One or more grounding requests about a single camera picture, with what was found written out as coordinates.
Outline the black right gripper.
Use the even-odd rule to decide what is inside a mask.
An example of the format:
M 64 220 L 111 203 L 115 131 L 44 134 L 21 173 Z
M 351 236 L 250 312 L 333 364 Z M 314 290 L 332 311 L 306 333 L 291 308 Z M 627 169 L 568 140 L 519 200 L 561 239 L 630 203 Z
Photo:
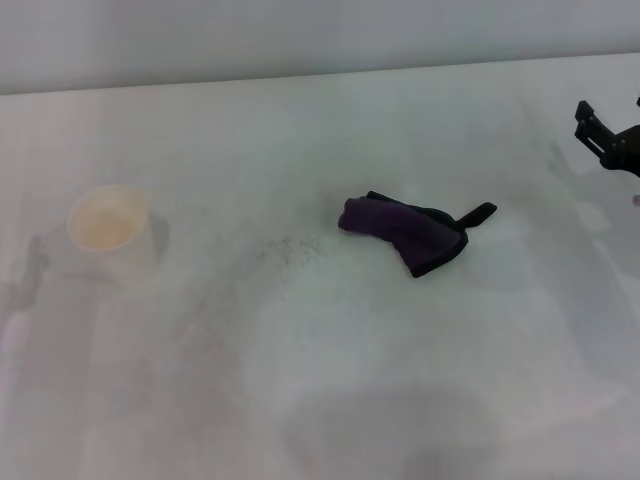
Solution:
M 640 106 L 639 97 L 636 105 Z M 578 103 L 575 120 L 575 137 L 598 157 L 603 168 L 640 176 L 639 125 L 615 135 L 596 117 L 594 109 L 585 100 Z

